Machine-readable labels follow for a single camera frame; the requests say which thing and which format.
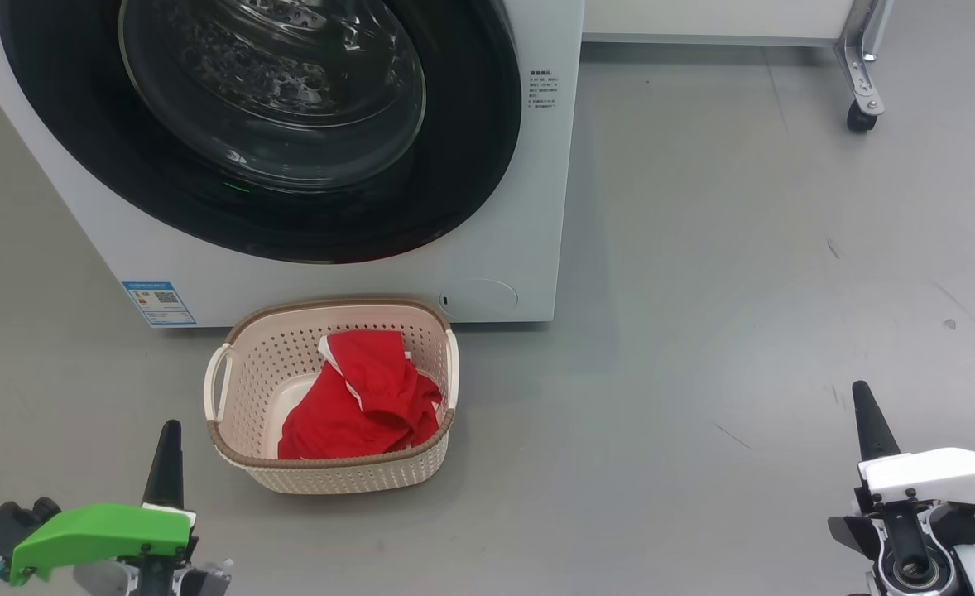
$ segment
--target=front-loading washing machine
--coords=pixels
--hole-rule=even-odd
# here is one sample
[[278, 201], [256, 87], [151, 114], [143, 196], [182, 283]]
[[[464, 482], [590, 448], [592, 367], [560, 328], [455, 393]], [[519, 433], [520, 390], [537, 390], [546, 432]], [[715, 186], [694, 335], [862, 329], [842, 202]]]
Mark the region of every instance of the front-loading washing machine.
[[552, 320], [583, 0], [0, 0], [0, 105], [153, 327]]

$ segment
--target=caster wheel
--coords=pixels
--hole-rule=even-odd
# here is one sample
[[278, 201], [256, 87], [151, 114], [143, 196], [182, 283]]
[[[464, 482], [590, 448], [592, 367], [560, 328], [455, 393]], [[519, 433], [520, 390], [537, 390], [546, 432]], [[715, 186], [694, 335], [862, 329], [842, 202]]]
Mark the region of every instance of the caster wheel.
[[859, 102], [852, 102], [852, 107], [848, 108], [848, 131], [873, 131], [874, 124], [877, 124], [877, 116], [862, 113], [862, 110], [859, 109]]

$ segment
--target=gray floor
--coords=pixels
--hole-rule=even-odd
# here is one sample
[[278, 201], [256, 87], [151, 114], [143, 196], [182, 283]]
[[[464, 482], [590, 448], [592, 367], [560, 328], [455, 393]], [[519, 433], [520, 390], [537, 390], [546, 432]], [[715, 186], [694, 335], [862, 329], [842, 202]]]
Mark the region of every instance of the gray floor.
[[0, 502], [135, 502], [174, 416], [233, 594], [861, 591], [851, 382], [975, 449], [975, 0], [897, 4], [868, 136], [829, 53], [586, 46], [557, 320], [466, 329], [443, 470], [362, 497], [219, 460], [222, 335], [146, 328], [0, 112]]

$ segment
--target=laundry basket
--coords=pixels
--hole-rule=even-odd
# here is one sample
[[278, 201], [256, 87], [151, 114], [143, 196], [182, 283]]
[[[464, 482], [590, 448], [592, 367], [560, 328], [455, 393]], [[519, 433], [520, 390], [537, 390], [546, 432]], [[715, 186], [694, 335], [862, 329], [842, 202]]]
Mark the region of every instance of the laundry basket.
[[[276, 459], [282, 423], [321, 373], [324, 360], [318, 354], [318, 339], [351, 329], [403, 333], [413, 365], [435, 381], [443, 396], [437, 411], [439, 430], [424, 444], [401, 452]], [[447, 454], [447, 433], [457, 404], [454, 333], [437, 313], [415, 302], [312, 302], [262, 310], [233, 328], [204, 374], [204, 414], [219, 455], [268, 489], [289, 494], [348, 494], [423, 483]]]

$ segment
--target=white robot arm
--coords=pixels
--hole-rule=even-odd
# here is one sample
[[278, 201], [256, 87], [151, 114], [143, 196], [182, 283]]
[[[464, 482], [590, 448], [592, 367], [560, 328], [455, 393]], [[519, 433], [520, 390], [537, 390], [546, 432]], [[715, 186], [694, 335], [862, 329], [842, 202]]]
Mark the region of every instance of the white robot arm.
[[901, 453], [870, 387], [852, 393], [862, 486], [834, 539], [873, 562], [871, 596], [975, 596], [975, 452]]

